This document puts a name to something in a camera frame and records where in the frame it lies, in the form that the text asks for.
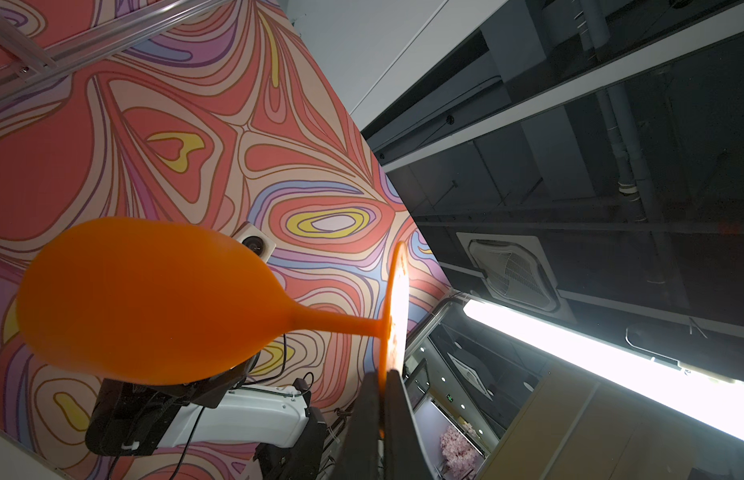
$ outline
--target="white wall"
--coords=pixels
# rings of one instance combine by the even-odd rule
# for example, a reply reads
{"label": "white wall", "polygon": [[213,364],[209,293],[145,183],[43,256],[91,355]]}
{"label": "white wall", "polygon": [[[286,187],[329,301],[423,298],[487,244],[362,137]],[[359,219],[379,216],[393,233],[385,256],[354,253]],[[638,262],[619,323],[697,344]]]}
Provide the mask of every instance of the white wall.
{"label": "white wall", "polygon": [[503,3],[282,0],[287,16],[360,129]]}
{"label": "white wall", "polygon": [[441,436],[452,425],[452,422],[430,400],[425,400],[415,412],[415,424],[420,440],[423,442],[425,454],[433,468],[433,474],[436,476],[439,465],[444,461],[444,456],[441,454]]}
{"label": "white wall", "polygon": [[58,473],[45,460],[24,449],[0,432],[1,480],[63,480],[70,478]]}

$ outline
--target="cable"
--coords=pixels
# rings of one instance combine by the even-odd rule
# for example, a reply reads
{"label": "cable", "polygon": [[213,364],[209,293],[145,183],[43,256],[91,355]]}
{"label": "cable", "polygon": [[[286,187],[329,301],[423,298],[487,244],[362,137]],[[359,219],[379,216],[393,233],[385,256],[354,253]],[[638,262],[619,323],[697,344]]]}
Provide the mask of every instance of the cable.
{"label": "cable", "polygon": [[305,395],[307,393],[307,392],[300,392],[300,393],[274,392],[273,390],[255,389],[255,388],[252,388],[250,386],[240,386],[240,387],[238,387],[238,389],[239,390],[254,390],[255,392],[270,393],[270,394],[273,394],[273,395],[285,396],[285,397],[289,397],[289,398],[297,398],[297,397],[303,396],[303,395]]}
{"label": "cable", "polygon": [[281,375],[283,375],[284,370],[287,369],[287,334],[284,333],[282,335],[282,338],[283,338],[283,361],[281,362],[281,371],[278,373],[278,375],[270,376],[266,379],[255,380],[254,382],[246,382],[246,383],[242,382],[239,385],[237,385],[237,388],[240,389],[244,385],[256,385],[258,383],[269,382],[270,380],[275,380]]}
{"label": "cable", "polygon": [[316,376],[313,375],[313,372],[308,372],[305,375],[303,375],[303,380],[305,380],[305,377],[307,377],[309,375],[310,375],[310,386],[308,387],[308,389],[312,389],[313,388],[313,382],[316,381]]}
{"label": "cable", "polygon": [[117,455],[113,463],[110,464],[110,468],[108,468],[108,475],[105,476],[107,480],[110,480],[110,476],[113,475],[113,471],[116,469],[116,464],[118,463],[119,458],[121,458],[121,455]]}
{"label": "cable", "polygon": [[206,410],[206,407],[201,407],[201,411],[198,412],[198,417],[196,417],[196,422],[193,424],[193,429],[191,430],[191,434],[187,437],[187,442],[185,443],[185,448],[182,449],[182,455],[180,456],[180,461],[177,462],[177,466],[174,469],[174,473],[172,476],[169,477],[169,480],[174,480],[174,477],[176,477],[177,473],[180,471],[180,467],[182,466],[182,462],[185,460],[185,454],[187,453],[187,448],[191,445],[191,440],[193,440],[193,434],[196,432],[196,427],[198,427],[198,421],[201,420],[201,414],[204,413],[204,410]]}
{"label": "cable", "polygon": [[[150,402],[153,402],[153,399],[156,398],[156,395],[158,395],[158,391],[156,390],[153,392],[153,395],[150,396],[150,398],[147,399],[147,402],[142,405],[140,408],[140,411],[137,412],[135,418],[139,418],[142,416],[143,412],[145,412],[145,408],[150,405]],[[129,428],[129,432],[127,433],[127,442],[129,441],[129,438],[131,438],[132,434],[134,434],[134,428],[136,427],[135,424],[132,424],[132,426]],[[120,452],[114,458],[113,463],[110,464],[110,467],[108,468],[108,475],[105,476],[106,480],[111,479],[111,475],[113,475],[113,471],[116,469],[116,464],[118,463],[118,460],[120,460],[121,454]]]}

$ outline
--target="lamp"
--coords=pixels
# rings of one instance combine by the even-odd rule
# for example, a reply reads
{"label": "lamp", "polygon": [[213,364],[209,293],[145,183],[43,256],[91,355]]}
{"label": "lamp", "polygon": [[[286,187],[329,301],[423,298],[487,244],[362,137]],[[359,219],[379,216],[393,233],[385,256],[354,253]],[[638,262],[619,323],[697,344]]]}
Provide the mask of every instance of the lamp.
{"label": "lamp", "polygon": [[744,382],[676,370],[493,303],[469,300],[463,310],[492,329],[744,440]]}
{"label": "lamp", "polygon": [[396,245],[381,320],[291,300],[262,260],[200,226],[124,217],[54,238],[17,297],[26,343],[62,369],[142,385],[225,372],[292,330],[381,339],[379,385],[401,371],[409,308],[404,243]]}

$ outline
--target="pink wall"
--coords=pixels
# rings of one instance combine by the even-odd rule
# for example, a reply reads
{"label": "pink wall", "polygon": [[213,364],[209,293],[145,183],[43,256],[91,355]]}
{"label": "pink wall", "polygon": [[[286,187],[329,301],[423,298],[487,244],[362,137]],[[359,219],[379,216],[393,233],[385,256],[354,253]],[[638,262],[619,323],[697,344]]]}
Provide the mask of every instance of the pink wall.
{"label": "pink wall", "polygon": [[[147,3],[2,5],[48,45]],[[18,331],[14,295],[51,238],[108,215],[224,234],[253,222],[278,244],[269,264],[287,293],[317,308],[376,317],[399,240],[412,259],[410,326],[448,288],[277,5],[223,5],[22,98],[0,110],[0,428],[78,480],[104,478],[110,461],[84,445],[100,379],[34,357]],[[313,402],[329,417],[374,368],[367,338],[300,331],[288,343],[286,375],[275,383],[313,372]],[[267,351],[259,376],[281,362],[280,343]],[[180,450],[122,458],[114,478],[167,478]],[[182,472],[235,478],[252,452],[252,445],[194,444]]]}

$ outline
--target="ceiling light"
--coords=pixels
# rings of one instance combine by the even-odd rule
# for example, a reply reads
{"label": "ceiling light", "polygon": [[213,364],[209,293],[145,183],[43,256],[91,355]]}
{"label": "ceiling light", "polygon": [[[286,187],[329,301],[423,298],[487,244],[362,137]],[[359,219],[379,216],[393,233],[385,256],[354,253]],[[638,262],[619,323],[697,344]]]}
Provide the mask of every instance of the ceiling light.
{"label": "ceiling light", "polygon": [[504,306],[470,300],[463,308],[484,325],[744,440],[744,382],[676,370]]}

